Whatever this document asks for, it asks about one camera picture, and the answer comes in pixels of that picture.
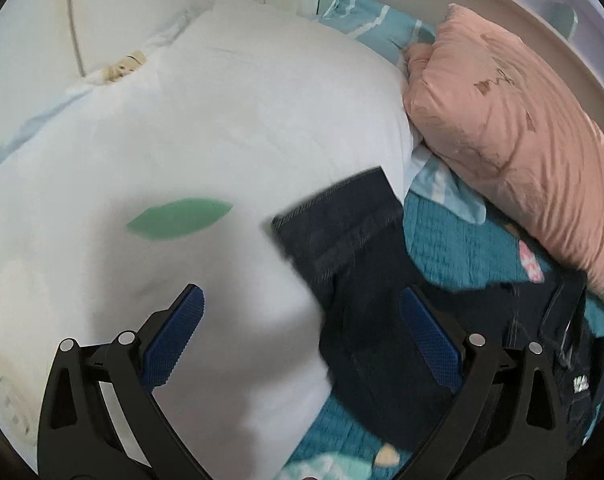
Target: white blanket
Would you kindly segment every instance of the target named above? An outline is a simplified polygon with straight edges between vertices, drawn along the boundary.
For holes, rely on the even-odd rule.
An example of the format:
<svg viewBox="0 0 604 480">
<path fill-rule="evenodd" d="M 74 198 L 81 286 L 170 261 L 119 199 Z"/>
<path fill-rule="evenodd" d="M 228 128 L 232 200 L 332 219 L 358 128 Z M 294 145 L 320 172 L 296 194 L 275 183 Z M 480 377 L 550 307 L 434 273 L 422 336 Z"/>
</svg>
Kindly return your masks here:
<svg viewBox="0 0 604 480">
<path fill-rule="evenodd" d="M 0 164 L 0 423 L 31 465 L 58 343 L 111 341 L 196 283 L 204 320 L 154 394 L 213 478 L 275 475 L 330 385 L 320 309 L 267 226 L 377 165 L 403 199 L 412 140 L 402 84 L 395 67 L 335 30 L 223 0 Z M 127 227 L 185 198 L 232 209 L 176 238 Z M 120 419 L 125 446 L 143 460 Z"/>
</svg>

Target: dark jeans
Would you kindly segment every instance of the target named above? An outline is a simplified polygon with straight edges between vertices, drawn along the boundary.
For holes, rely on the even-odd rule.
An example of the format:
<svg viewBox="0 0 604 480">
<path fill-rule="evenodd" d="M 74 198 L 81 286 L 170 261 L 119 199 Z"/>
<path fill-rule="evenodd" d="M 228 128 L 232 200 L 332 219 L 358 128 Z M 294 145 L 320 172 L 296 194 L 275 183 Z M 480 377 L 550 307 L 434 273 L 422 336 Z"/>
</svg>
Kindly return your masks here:
<svg viewBox="0 0 604 480">
<path fill-rule="evenodd" d="M 435 429 L 453 394 L 437 384 L 399 314 L 400 293 L 419 285 L 469 333 L 509 348 L 543 345 L 566 411 L 568 442 L 577 449 L 604 394 L 604 339 L 584 322 L 584 273 L 448 292 L 427 283 L 408 256 L 402 218 L 402 205 L 376 168 L 272 223 L 325 311 L 320 352 L 339 400 L 367 430 L 401 449 L 418 449 Z"/>
</svg>

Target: blue gripper pad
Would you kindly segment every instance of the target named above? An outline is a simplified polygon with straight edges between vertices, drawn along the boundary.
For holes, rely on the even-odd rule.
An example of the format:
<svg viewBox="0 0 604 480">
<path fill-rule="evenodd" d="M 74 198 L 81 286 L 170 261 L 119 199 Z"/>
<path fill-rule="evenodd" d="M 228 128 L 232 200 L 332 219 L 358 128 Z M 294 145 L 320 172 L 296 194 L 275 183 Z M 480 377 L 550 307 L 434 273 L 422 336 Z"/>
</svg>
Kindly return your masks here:
<svg viewBox="0 0 604 480">
<path fill-rule="evenodd" d="M 147 392 L 166 384 L 179 356 L 204 316 L 204 293 L 194 286 L 173 310 L 143 356 L 140 379 Z"/>
<path fill-rule="evenodd" d="M 411 288 L 400 295 L 400 316 L 435 381 L 456 394 L 462 386 L 462 357 L 446 332 Z"/>
</svg>

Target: silver screw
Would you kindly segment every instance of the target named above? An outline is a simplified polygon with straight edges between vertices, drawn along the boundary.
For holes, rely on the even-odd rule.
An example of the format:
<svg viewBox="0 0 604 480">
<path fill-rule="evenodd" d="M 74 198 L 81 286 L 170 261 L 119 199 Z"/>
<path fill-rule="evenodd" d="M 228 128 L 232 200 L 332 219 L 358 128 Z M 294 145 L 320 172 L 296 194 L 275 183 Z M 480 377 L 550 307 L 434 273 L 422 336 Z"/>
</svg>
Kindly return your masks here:
<svg viewBox="0 0 604 480">
<path fill-rule="evenodd" d="M 542 348 L 542 345 L 540 345 L 537 341 L 533 341 L 529 346 L 528 349 L 533 352 L 535 355 L 539 355 L 541 354 L 544 349 Z"/>
<path fill-rule="evenodd" d="M 121 345 L 130 345 L 136 340 L 136 335 L 133 332 L 122 332 L 118 336 L 118 343 Z"/>
<path fill-rule="evenodd" d="M 482 334 L 470 334 L 468 336 L 470 344 L 473 346 L 484 346 L 486 345 L 486 339 Z"/>
<path fill-rule="evenodd" d="M 74 345 L 75 343 L 72 339 L 64 339 L 64 341 L 60 343 L 60 350 L 68 352 Z"/>
</svg>

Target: pink pillow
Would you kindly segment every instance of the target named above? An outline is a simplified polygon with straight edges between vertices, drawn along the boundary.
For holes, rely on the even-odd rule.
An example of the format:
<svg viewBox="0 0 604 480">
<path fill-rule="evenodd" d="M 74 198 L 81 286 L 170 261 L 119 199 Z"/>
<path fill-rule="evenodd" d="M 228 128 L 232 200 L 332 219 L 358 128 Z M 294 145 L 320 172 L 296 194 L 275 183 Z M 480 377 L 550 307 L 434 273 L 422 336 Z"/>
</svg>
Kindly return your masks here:
<svg viewBox="0 0 604 480">
<path fill-rule="evenodd" d="M 451 5 L 405 53 L 406 112 L 429 148 L 604 300 L 604 134 L 517 36 Z"/>
</svg>

